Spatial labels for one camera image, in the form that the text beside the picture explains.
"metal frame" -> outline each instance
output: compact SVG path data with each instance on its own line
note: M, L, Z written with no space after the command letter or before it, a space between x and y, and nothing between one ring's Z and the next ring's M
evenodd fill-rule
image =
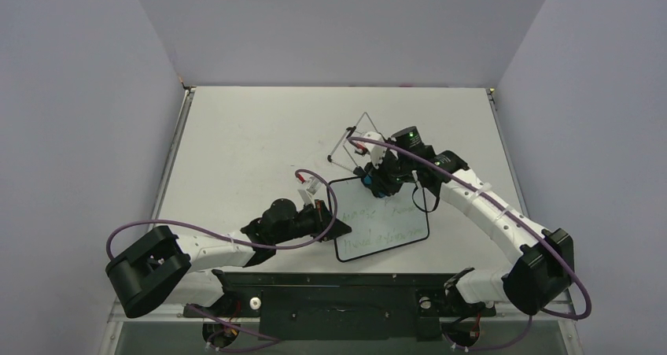
M190 111L190 107L193 102L193 97L196 91L196 87L189 87L186 89L184 98L183 98L183 103L182 103L182 108L181 112L179 114L179 118L175 127L175 133L174 137L172 138L171 141L171 148L169 151L169 154L167 156L167 159L165 161L163 173L162 173L162 178L160 180L160 186L157 192L156 196L156 201L155 205L153 207L153 211L151 213L151 217L157 218L160 214L160 209L162 206L162 202L164 200L164 195L166 194L168 183L169 183L169 178L171 176L171 170L173 168L174 162L176 155L178 153L179 145L181 142L181 138L183 135L183 132L185 130L186 122L187 122L187 117L188 113ZM514 170L514 166L512 164L510 155L507 151L507 146L505 144L505 139L503 137L503 133L500 129L500 124L499 124L499 119L496 113L496 104L493 100L493 95L490 90L487 90L487 95L488 95L488 100L489 100L489 105L494 117L494 121L496 122L496 128L499 133L500 141L503 145L503 149L505 152L505 156L507 159L507 163L510 168L510 173L512 175L512 179L514 181L514 185L516 187L516 191L518 194L518 199L521 205L521 209L524 213L528 214L528 209L525 205L525 200L523 198L523 194L521 192L521 188L516 176L516 171ZM368 117L371 125L374 127L374 129L377 131L377 128L375 127L374 122L372 119L368 116L368 113L363 113L363 115L359 118L357 121L358 125L363 117L366 116ZM349 133L349 131L346 131L343 136L341 136L341 139L338 141L336 146L333 148L331 153L329 154L330 157L332 157L337 150L337 148L343 143L345 140L346 135ZM344 149L348 152L348 156L352 159L352 161L356 164L355 160L353 159L352 155L349 153L349 151L345 148ZM348 169L344 165L340 165L336 163L335 161L330 160L332 163L341 166L342 168ZM552 310L557 310L557 311L568 311L572 310L572 299L568 294L569 301L560 301L560 302L555 302L552 303L548 306L549 309ZM138 319L133 319L133 321L143 321L143 322L183 322L184 320L187 321L198 321L198 322L207 322L209 321L208 319L203 319L203 318L194 318L194 317L184 317L183 314L183 305L162 305L160 308L156 309L149 315L146 315L144 317L140 317ZM522 312L519 312L514 306L510 304L496 304L496 313L497 315L494 316L492 319L493 320L512 320L512 321L517 321L517 320L524 320L525 319L525 314ZM115 301L112 311L109 314L109 323L107 325L104 338L102 339L102 344L101 344L101 349L100 349L100 354L101 355L113 355L116 351L116 345L117 345L117 339L120 336L120 331L122 330L123 327L123 322L128 321L129 319L125 316L125 313L123 311L122 306L120 303ZM239 322L259 322L259 318L254 318L254 317L241 317L238 319ZM441 322L447 322L451 320L450 318L446 317L441 317L440 321ZM582 347L580 345L579 337L577 334L577 329L575 327L575 324L572 320L559 320L554 318L553 316L549 316L543 313L537 314L534 316L534 320L557 320L558 325L561 329L561 334L563 337L563 342L565 343L566 350L568 354L572 355L581 355L583 354Z
M350 168L344 166L343 164L339 164L338 162L334 161L334 154L336 153L336 150L338 149L338 147L342 144L342 145L343 145L343 149L344 149L345 152L348 154L348 157L350 157L350 159L351 159L352 162L355 164L355 166L356 166L357 168L361 168L361 166L359 166L359 164L356 163L354 157L350 154L350 151L349 151L349 149L345 146L346 143L344 143L344 141L345 141L346 138L350 137L350 135L352 135L352 133L356 133L356 134L359 134L359 135L363 135L363 133L357 131L356 128L359 126L359 123L361 123L361 120L363 120L363 117L364 117L364 116L368 118L368 121L370 121L370 125L373 126L373 129L374 129L377 133L380 133L380 131L378 131L378 127L375 126L375 123L374 123L373 120L370 118L370 115L368 115L368 113L367 113L366 111L364 111L364 112L361 114L361 116L359 117L359 120L356 121L356 124L355 124L354 126L352 126L352 127L349 127L348 129L345 130L345 132L343 132L343 135L341 136L341 139L339 139L338 142L336 142L336 146L334 146L333 149L331 150L331 152L330 152L329 154L326 155L326 160L327 160L328 162L331 162L332 164L334 164L334 165L336 165L336 166L339 166L339 167L341 167L341 168L344 168L345 170L351 172L352 174L354 174L354 170L351 170Z

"white table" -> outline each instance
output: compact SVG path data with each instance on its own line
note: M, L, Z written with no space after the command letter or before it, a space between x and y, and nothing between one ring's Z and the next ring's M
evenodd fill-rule
M296 168L312 169L328 180L352 176L330 164L326 155L364 111L384 135L416 125L424 143L437 153L455 151L519 208L484 89L197 87L159 217L227 233L261 216L277 198L299 206ZM326 200L324 189L321 198ZM429 221L427 240L347 263L339 262L333 242L326 242L278 251L263 264L227 271L456 273L507 262L496 245L452 207L441 205Z

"gray wall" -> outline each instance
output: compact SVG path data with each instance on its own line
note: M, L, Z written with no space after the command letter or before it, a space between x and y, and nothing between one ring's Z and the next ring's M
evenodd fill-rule
M0 0L0 28L0 353L97 353L182 88L138 0Z
M188 84L495 86L544 0L140 0Z
M547 0L498 87L531 215L575 239L587 353L667 346L665 2Z

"small whiteboard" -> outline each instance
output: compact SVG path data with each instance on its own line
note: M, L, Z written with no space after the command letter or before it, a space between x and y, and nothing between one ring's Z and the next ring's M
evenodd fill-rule
M352 261L429 237L428 214L412 201L411 185L404 185L393 196L376 198L359 178L330 184L338 200L337 218L352 227L352 233L336 239L339 261ZM424 190L415 193L415 202L422 208L425 199Z

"white robotic arm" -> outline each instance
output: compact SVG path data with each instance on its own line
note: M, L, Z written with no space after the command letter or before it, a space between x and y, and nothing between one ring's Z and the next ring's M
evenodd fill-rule
M455 153L446 150L435 154L431 146L422 143L417 128L403 129L389 139L376 132L348 139L357 153L370 156L371 161L358 174L363 175L363 183L374 196L383 198L398 192L404 183L417 183L468 216L512 264L488 271L463 270L445 286L452 304L489 305L508 301L533 315L571 284L570 276L537 239L554 248L573 268L570 236L562 229L552 233L524 217L493 192L491 184L481 181ZM401 152L381 152L378 147ZM405 153L427 160L431 165L425 167L424 162L415 162L414 157L406 157ZM434 165L445 172L434 172ZM524 227L510 216L520 218Z
M302 180L299 187L304 200L302 210L297 211L288 199L278 199L262 217L226 235L171 220L147 220L116 229L107 241L111 261L106 273L125 314L129 318L143 316L164 302L211 305L223 295L211 268L253 266L273 257L276 250L330 241L352 231L348 225L333 219L323 201L313 198L321 185L319 178ZM110 252L113 237L139 224L173 224L205 235L175 235L162 225L114 257ZM300 245L277 246L308 235L313 239Z

